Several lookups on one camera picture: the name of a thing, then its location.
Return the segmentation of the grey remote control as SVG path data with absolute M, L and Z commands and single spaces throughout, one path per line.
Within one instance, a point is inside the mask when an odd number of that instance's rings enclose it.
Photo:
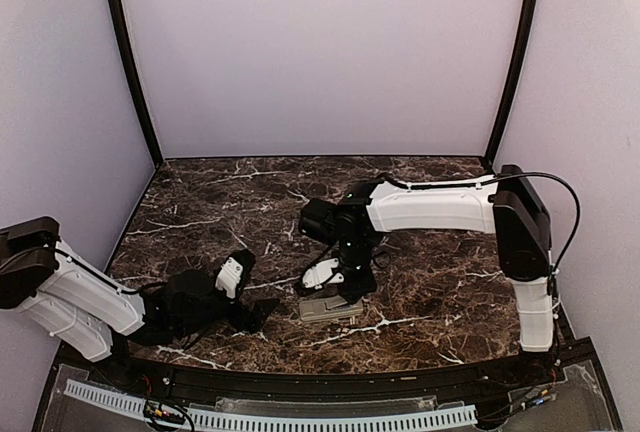
M 350 304 L 349 308 L 327 311 L 324 299 L 303 300 L 299 304 L 300 319 L 303 322 L 325 322 L 330 320 L 351 319 L 358 317 L 364 312 L 363 300 L 360 299 L 355 304 Z

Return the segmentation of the grey battery cover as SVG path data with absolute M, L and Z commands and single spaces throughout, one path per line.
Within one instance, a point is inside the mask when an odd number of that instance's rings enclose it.
M 350 307 L 350 304 L 340 296 L 325 298 L 324 303 L 327 311 Z

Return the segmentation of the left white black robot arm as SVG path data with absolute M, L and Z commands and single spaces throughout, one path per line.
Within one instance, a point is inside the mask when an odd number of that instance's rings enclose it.
M 100 362 L 120 388 L 141 379 L 140 364 L 113 349 L 119 334 L 142 346 L 199 339 L 219 321 L 256 333 L 278 306 L 276 298 L 242 303 L 255 256 L 232 252 L 218 272 L 185 270 L 166 281 L 131 289 L 83 260 L 43 216 L 1 231 L 1 307 L 29 317 L 50 336 Z

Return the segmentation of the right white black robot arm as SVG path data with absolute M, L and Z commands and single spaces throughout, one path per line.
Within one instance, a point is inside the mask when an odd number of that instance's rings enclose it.
M 578 194 L 550 173 L 525 172 L 508 164 L 499 173 L 439 182 L 402 182 L 388 173 L 349 188 L 337 203 L 310 200 L 301 210 L 299 231 L 325 244 L 296 283 L 300 296 L 336 286 L 354 304 L 377 288 L 374 250 L 384 235 L 407 230 L 463 230 L 493 234 L 501 272 L 512 285 L 524 353 L 510 365 L 521 386 L 534 384 L 549 368 L 554 342 L 556 276 L 562 261 L 552 254 L 551 216 L 532 185 L 534 178 Z

